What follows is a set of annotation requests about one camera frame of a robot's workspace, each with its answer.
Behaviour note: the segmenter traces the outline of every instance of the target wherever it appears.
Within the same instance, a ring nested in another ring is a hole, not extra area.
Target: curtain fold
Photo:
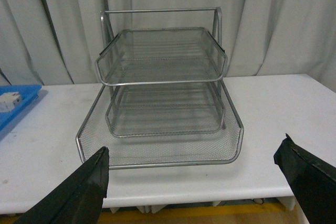
[[[16,57],[13,52],[2,59],[2,61],[7,61],[7,64],[9,64],[10,70],[2,68],[2,71],[6,76],[8,72],[11,72],[12,76],[7,77],[11,84],[36,82],[41,84],[72,83],[59,56],[41,1],[7,0],[7,3],[11,11],[12,20],[15,22],[11,32],[15,33],[14,36],[20,38],[22,42],[20,45],[22,60],[12,61],[12,57]],[[6,31],[3,36],[7,37],[7,40],[12,39],[6,34]],[[16,50],[13,47],[16,47],[16,45],[13,45],[10,49]],[[21,66],[24,64],[27,64],[27,66],[22,69],[16,68],[19,61]]]
[[[11,84],[97,82],[100,11],[221,6],[227,76],[307,73],[336,91],[335,0],[0,0],[0,69]],[[126,28],[204,26],[213,14],[112,15]],[[9,84],[0,75],[0,84]]]

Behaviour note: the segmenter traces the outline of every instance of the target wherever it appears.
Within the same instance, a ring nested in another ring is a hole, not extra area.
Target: white table
[[[336,94],[309,76],[224,79],[245,127],[228,165],[110,171],[103,207],[293,196],[273,155],[288,133],[336,166]],[[28,210],[81,165],[75,136],[100,84],[44,86],[0,132],[0,214]]]

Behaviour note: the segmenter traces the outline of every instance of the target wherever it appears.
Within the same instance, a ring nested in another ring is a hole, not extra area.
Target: floor
[[[0,224],[13,223],[19,216],[0,216]],[[296,210],[280,203],[163,209],[156,214],[138,210],[104,211],[98,224],[298,224]]]
[[[180,217],[149,220],[99,221],[99,224],[298,224],[296,211]]]

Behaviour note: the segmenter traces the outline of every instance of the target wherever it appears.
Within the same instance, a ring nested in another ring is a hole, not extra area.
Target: blue plastic container
[[[37,93],[40,89],[41,85],[0,86],[0,95],[6,92],[19,92],[22,96],[22,102],[20,102],[14,109],[9,112],[0,113],[0,131],[37,98]]]

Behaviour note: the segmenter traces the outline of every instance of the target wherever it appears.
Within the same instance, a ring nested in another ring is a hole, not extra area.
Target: metal mesh tray
[[[103,86],[76,137],[81,160],[106,146],[110,169],[233,162],[244,130],[219,83]]]
[[[213,83],[117,87],[106,112],[115,137],[215,133],[225,107]]]
[[[223,77],[226,59],[205,28],[131,29],[109,43],[96,67],[107,86],[210,82]]]

